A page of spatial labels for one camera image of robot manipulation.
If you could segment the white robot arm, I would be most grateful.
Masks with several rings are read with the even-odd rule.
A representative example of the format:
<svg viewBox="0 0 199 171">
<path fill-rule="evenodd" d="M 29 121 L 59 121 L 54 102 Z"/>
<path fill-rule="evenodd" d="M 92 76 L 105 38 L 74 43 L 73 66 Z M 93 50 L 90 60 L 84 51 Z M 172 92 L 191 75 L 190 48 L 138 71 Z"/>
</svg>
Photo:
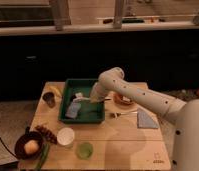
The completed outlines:
<svg viewBox="0 0 199 171">
<path fill-rule="evenodd" d="M 199 171 L 199 99 L 179 98 L 143 89 L 124 80 L 114 67 L 102 72 L 90 93 L 92 103 L 102 102 L 110 91 L 119 93 L 175 126 L 172 171 Z"/>
</svg>

